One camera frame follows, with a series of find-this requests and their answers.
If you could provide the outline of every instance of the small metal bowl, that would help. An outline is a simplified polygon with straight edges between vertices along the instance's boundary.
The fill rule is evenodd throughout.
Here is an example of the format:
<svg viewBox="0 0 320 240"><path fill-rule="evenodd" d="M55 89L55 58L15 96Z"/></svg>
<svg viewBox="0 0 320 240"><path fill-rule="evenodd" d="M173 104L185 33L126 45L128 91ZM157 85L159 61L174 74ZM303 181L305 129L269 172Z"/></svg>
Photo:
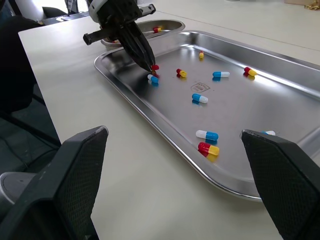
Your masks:
<svg viewBox="0 0 320 240"><path fill-rule="evenodd" d="M179 32L186 27L186 25L182 21L167 19L142 21L137 23L137 25L140 28L141 32L145 35L146 39L155 38L172 31ZM154 33L154 28L156 27L161 28L162 31ZM105 45L107 51L111 51L122 46L121 43L112 43L107 41L106 39L101 40L101 43Z"/></svg>

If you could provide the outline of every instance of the robotic arm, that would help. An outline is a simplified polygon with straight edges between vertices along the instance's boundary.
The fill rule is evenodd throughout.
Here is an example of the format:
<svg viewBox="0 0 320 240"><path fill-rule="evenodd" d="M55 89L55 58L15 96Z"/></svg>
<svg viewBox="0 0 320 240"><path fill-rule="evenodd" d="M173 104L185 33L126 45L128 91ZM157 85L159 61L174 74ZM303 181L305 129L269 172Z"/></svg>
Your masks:
<svg viewBox="0 0 320 240"><path fill-rule="evenodd" d="M105 38L119 40L132 59L151 72L155 56L135 21L155 11L153 4L139 8L137 0L92 0L89 13L93 21L100 24L101 30L85 34L83 40L87 45Z"/></svg>

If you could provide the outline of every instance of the white table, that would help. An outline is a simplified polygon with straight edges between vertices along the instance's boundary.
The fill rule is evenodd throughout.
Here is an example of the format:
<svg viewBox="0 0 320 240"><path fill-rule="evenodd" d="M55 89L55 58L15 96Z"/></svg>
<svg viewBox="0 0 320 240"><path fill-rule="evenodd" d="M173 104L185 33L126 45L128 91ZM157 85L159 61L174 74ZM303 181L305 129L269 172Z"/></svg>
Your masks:
<svg viewBox="0 0 320 240"><path fill-rule="evenodd" d="M157 12L186 29L217 34L320 64L320 52ZM21 32L20 38L59 139L105 125L100 188L92 220L101 240L280 240L262 203L206 182L95 69L105 51L86 46L89 17Z"/></svg>

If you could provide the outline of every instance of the blue and white capsule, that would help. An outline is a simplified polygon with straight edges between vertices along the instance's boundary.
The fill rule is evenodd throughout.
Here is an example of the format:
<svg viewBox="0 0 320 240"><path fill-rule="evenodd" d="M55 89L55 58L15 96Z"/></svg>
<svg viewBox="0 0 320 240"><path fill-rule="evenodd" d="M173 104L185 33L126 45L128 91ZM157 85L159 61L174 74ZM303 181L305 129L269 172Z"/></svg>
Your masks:
<svg viewBox="0 0 320 240"><path fill-rule="evenodd" d="M153 82L153 83L155 83L155 84L157 84L158 81L159 81L159 79L158 79L157 77L155 77L155 76L153 76L153 75L151 75L151 74L149 74L149 75L147 76L147 78L148 78L151 82Z"/></svg>
<svg viewBox="0 0 320 240"><path fill-rule="evenodd" d="M206 140L213 140L213 141L217 141L219 138L219 135L217 133L211 132L211 131L198 130L198 131L196 131L195 135L198 138L206 139Z"/></svg>
<svg viewBox="0 0 320 240"><path fill-rule="evenodd" d="M267 134L267 135L272 135L275 136L276 132L275 131L262 131L263 134Z"/></svg>
<svg viewBox="0 0 320 240"><path fill-rule="evenodd" d="M230 76L230 72L228 72L228 71L215 71L212 75L215 78L228 78Z"/></svg>
<svg viewBox="0 0 320 240"><path fill-rule="evenodd" d="M200 103L203 103L203 104L208 103L208 98L207 97L202 96L202 95L197 94L197 93L192 94L192 99L196 100L196 101L198 101Z"/></svg>

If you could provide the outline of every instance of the engraved logo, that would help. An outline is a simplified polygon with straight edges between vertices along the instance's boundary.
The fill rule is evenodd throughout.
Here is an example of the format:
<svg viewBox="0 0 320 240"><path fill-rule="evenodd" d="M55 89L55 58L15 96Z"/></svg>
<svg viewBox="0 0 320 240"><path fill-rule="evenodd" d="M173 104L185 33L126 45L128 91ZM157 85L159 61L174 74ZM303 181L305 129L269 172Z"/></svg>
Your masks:
<svg viewBox="0 0 320 240"><path fill-rule="evenodd" d="M202 92L204 92L204 91L206 91L208 89L210 89L210 87L208 87L207 85L205 85L205 84L203 84L201 82L199 82L196 85L193 85L191 87L191 90L196 92L196 93L202 93Z"/></svg>

